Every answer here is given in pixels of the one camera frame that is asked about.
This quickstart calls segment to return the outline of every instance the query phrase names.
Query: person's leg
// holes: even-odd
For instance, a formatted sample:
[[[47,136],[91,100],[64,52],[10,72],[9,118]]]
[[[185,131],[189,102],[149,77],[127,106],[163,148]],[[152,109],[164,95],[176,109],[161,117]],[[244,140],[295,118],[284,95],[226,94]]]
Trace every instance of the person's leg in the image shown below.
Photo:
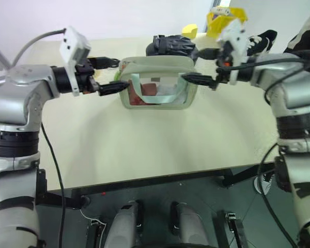
[[[288,43],[285,53],[299,50],[310,50],[310,17],[304,23],[300,32]]]

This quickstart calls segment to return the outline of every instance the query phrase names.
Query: clear plastic pouch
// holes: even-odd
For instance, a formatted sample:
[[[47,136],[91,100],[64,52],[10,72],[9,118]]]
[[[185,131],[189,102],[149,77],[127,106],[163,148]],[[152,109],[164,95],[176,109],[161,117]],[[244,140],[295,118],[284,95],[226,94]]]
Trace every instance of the clear plastic pouch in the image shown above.
[[[116,79],[130,86],[120,93],[122,103],[129,109],[183,109],[191,105],[197,85],[181,75],[194,72],[193,61],[184,56],[160,55],[131,57],[120,62]]]

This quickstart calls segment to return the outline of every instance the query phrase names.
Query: red object inside bag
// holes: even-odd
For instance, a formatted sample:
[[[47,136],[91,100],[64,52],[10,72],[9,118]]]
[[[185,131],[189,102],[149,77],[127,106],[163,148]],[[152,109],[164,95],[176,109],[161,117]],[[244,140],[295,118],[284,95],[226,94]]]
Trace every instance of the red object inside bag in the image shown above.
[[[130,98],[130,104],[131,105],[156,105],[152,103],[145,103],[135,92],[132,81],[129,80],[130,86],[129,86],[129,98]],[[157,94],[157,87],[154,83],[149,84],[142,84],[141,85],[141,92],[143,96],[156,96]]]

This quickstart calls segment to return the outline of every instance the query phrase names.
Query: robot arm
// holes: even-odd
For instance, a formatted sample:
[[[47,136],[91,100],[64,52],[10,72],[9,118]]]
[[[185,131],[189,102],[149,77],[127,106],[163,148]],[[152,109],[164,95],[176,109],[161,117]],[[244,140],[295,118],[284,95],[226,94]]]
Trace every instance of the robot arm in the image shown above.
[[[92,77],[93,65],[96,68],[99,61],[92,64],[87,60],[88,47],[83,49],[75,38],[76,42],[69,45],[76,49],[66,56],[68,60],[78,57],[76,63],[59,68],[14,67],[0,87],[0,247],[43,247],[35,204],[41,173],[38,134],[44,104],[63,93],[98,92],[102,96],[129,85],[118,81],[99,85]]]
[[[310,245],[310,72],[294,54],[266,54],[245,57],[247,37],[239,21],[233,21],[222,32],[222,48],[199,51],[204,59],[217,59],[216,80],[200,74],[183,77],[194,84],[216,90],[219,83],[235,85],[250,82],[262,88],[276,118],[280,156],[275,159],[280,184],[293,194],[294,210],[300,226],[299,245]],[[270,63],[274,60],[282,63]],[[240,65],[263,64],[240,67]]]

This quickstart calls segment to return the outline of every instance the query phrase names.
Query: yellow object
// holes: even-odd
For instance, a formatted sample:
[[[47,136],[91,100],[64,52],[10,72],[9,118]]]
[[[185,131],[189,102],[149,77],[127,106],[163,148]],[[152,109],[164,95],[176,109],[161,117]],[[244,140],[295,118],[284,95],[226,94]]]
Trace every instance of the yellow object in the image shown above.
[[[197,34],[197,25],[196,24],[188,24],[182,29],[181,35],[194,39]]]
[[[218,38],[219,34],[222,32],[223,28],[225,28],[231,21],[236,18],[239,18],[241,23],[244,23],[248,20],[248,17],[242,8],[231,8],[229,10],[233,14],[232,17],[220,15],[213,19],[214,13],[208,13],[207,15],[207,23],[208,23],[208,31],[207,36]]]

